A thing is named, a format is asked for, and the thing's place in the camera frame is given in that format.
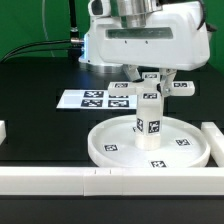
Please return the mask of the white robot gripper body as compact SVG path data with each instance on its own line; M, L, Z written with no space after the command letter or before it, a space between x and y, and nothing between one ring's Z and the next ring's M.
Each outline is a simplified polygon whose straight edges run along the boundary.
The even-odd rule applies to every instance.
M87 62L193 70L210 57L202 4L91 1Z

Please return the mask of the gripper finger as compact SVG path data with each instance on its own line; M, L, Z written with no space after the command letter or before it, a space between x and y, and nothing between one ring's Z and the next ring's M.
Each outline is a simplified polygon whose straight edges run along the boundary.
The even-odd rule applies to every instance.
M124 64L123 70L131 82L141 79L141 76L138 72L138 67L136 65Z
M157 84L157 90L163 97L168 97L171 95L171 85L176 73L176 69L159 69L160 82Z

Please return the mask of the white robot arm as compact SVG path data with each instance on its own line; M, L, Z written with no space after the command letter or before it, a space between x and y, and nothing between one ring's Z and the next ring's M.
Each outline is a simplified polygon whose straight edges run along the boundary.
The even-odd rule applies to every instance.
M90 28L79 62L95 71L121 67L138 81L139 67L190 71L210 57L203 3L90 0Z

